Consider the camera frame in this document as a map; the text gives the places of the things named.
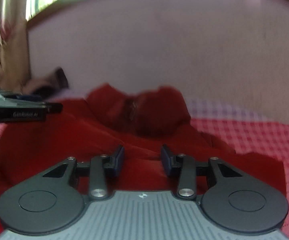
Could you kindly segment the beige curtain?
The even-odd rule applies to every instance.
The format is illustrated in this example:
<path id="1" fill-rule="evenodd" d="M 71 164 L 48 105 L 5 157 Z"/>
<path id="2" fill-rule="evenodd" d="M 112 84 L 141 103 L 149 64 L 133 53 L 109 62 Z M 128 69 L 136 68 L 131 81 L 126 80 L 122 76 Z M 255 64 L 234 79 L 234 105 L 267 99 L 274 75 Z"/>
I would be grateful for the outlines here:
<path id="1" fill-rule="evenodd" d="M 31 79 L 27 0 L 0 0 L 0 89 L 21 92 Z"/>

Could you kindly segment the red puffer jacket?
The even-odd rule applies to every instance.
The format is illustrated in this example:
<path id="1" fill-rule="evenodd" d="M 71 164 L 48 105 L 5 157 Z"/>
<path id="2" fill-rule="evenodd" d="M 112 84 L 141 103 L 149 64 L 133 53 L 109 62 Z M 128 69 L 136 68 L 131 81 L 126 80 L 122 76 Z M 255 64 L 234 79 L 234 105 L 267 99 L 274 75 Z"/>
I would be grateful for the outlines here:
<path id="1" fill-rule="evenodd" d="M 183 96 L 162 87 L 136 96 L 110 85 L 86 99 L 63 101 L 63 111 L 43 122 L 9 123 L 0 133 L 0 195 L 11 186 L 69 156 L 89 161 L 122 145 L 125 158 L 116 187 L 120 190 L 170 189 L 160 160 L 167 145 L 198 161 L 220 157 L 231 165 L 286 192 L 283 163 L 266 155 L 237 154 L 223 140 L 197 131 Z"/>

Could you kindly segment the pink checked bed sheet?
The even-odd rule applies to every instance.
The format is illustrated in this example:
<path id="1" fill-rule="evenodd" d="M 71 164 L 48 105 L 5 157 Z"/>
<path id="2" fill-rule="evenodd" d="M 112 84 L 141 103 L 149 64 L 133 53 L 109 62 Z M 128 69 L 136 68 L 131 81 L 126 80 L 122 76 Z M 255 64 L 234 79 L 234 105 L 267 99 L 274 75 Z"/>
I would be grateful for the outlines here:
<path id="1" fill-rule="evenodd" d="M 255 152 L 283 163 L 289 202 L 289 126 L 269 121 L 252 112 L 235 107 L 218 107 L 210 103 L 190 101 L 187 110 L 191 125 L 211 134 L 232 147 L 237 154 Z M 289 237 L 289 213 L 282 228 Z"/>

